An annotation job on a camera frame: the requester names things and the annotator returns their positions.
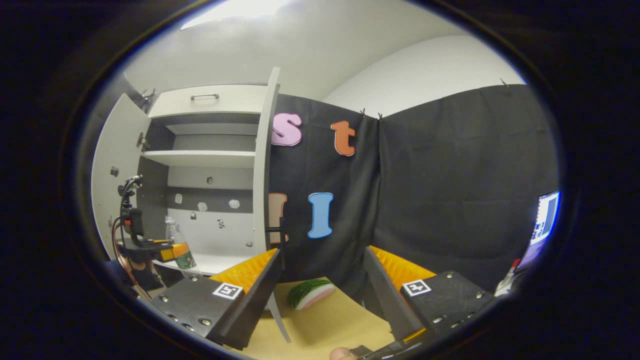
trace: foam letter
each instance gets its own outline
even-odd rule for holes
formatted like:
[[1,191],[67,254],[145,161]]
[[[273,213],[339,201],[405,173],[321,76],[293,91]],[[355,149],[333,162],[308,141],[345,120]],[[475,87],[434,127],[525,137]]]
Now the foam letter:
[[314,206],[313,225],[308,234],[310,238],[324,238],[333,232],[329,227],[329,203],[332,200],[332,193],[313,193],[309,195],[309,202]]
[[335,131],[335,150],[343,156],[355,154],[356,148],[349,146],[349,136],[356,136],[356,131],[349,128],[349,122],[340,121],[331,124],[331,129]]
[[297,114],[279,113],[273,117],[271,144],[279,146],[293,146],[302,140],[302,132],[297,127],[302,125],[302,119]]
[[[283,193],[269,193],[269,227],[280,227],[280,217],[287,196]],[[280,233],[269,233],[272,244],[280,243]],[[289,235],[284,235],[284,241],[289,241]]]

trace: cable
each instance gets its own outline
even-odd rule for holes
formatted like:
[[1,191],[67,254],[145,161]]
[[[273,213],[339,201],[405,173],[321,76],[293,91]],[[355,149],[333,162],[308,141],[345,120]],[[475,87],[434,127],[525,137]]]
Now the cable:
[[148,299],[149,299],[149,300],[151,300],[151,295],[149,295],[149,293],[148,293],[146,290],[144,290],[144,289],[142,288],[142,286],[140,286],[140,284],[138,284],[138,282],[136,281],[135,276],[133,276],[133,274],[131,273],[131,271],[129,271],[129,270],[127,269],[127,267],[125,266],[125,264],[123,264],[123,263],[122,263],[122,260],[120,259],[120,251],[118,250],[118,247],[116,246],[116,230],[117,230],[118,228],[122,229],[122,224],[121,224],[121,223],[118,223],[118,225],[116,225],[116,222],[114,222],[114,223],[113,223],[113,226],[112,226],[112,229],[113,229],[113,230],[112,230],[112,232],[111,232],[111,239],[113,240],[113,249],[114,249],[114,251],[115,251],[116,258],[118,259],[118,262],[120,263],[120,265],[122,266],[122,268],[124,268],[125,272],[126,272],[126,273],[127,273],[127,275],[129,276],[129,278],[130,278],[131,282],[133,283],[133,286],[134,286],[135,288],[139,289],[141,292],[143,292],[143,293],[148,297]]
[[[124,207],[124,199],[127,196],[127,192],[129,191],[129,188],[136,183],[135,177],[132,177],[132,178],[130,178],[130,180],[127,180],[127,181],[130,181],[130,182],[125,183],[124,190],[122,192],[122,197],[120,198],[120,212],[122,212],[122,208]],[[125,241],[124,241],[124,228],[122,226],[122,223],[120,223],[118,226],[120,228],[120,237],[122,239],[122,247],[126,249],[127,246],[126,246]],[[115,247],[115,236],[116,236],[115,230],[116,230],[116,228],[114,227],[113,231],[112,231],[114,247]],[[119,260],[120,259],[120,251],[119,250],[116,250],[116,251],[118,252],[118,260]],[[136,281],[136,279],[133,276],[133,274],[130,273],[130,272],[127,272],[127,273],[129,274],[129,277],[131,278],[131,280],[133,281],[135,286],[137,286],[138,289],[140,289],[147,296],[147,298],[149,300],[151,300],[151,295],[149,295],[149,293],[146,290],[144,290],[142,288],[142,286],[140,286],[140,284],[138,284],[138,282]]]
[[120,221],[120,217],[116,217],[116,220],[113,221],[113,224],[111,224],[111,244],[113,245],[113,255],[117,256],[117,251],[116,251],[116,224]]

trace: hand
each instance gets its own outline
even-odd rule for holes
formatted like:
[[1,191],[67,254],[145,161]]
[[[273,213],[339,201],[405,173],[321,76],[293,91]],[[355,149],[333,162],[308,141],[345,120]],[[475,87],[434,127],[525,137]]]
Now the hand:
[[357,360],[358,358],[354,355],[351,355],[349,350],[344,347],[339,347],[333,349],[331,353],[329,353],[329,360]]

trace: cabinet shelf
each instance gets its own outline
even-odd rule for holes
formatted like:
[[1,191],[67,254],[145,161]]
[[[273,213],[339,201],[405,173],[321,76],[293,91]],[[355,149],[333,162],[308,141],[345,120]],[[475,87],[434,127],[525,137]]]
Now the cabinet shelf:
[[172,268],[174,270],[193,272],[194,274],[197,273],[197,270],[199,270],[202,273],[202,275],[212,276],[230,268],[231,266],[240,264],[243,261],[249,260],[251,258],[251,256],[242,256],[242,255],[224,256],[224,255],[197,254],[197,253],[192,253],[192,255],[193,255],[193,259],[196,261],[196,264],[198,265],[197,269],[195,268],[187,269],[187,270],[180,269],[178,267],[178,264],[175,263],[175,260],[168,261],[166,263],[161,263],[158,260],[154,260],[154,263],[157,265]]
[[145,151],[142,156],[169,167],[253,168],[255,151]]

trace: ceiling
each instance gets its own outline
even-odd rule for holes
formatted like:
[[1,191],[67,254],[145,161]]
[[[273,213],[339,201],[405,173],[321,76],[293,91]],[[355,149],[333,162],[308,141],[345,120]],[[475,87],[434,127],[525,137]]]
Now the ceiling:
[[171,30],[125,70],[139,90],[265,83],[280,67],[280,92],[324,99],[376,61],[457,26],[400,0],[292,0],[272,16],[227,18]]

